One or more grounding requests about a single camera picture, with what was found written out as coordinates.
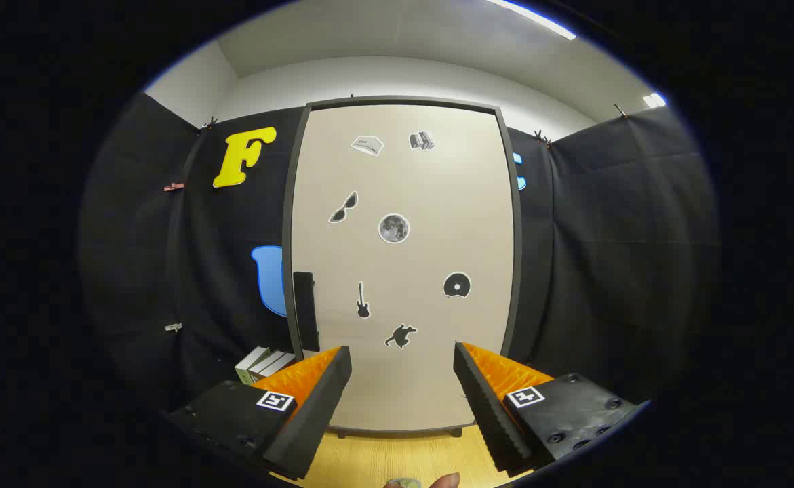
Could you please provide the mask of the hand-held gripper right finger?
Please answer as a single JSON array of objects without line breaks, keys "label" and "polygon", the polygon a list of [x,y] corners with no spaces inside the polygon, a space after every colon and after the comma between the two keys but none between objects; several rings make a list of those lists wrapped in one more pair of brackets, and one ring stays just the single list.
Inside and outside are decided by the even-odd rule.
[{"label": "hand-held gripper right finger", "polygon": [[598,447],[644,413],[587,376],[552,377],[465,341],[453,370],[495,467],[548,472]]}]

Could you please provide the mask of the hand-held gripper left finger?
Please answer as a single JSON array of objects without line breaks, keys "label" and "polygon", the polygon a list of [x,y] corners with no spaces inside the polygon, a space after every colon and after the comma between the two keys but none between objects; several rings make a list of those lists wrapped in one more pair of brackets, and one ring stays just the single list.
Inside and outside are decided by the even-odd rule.
[{"label": "hand-held gripper left finger", "polygon": [[245,469],[303,479],[350,377],[349,347],[334,347],[254,385],[217,383],[167,419]]}]

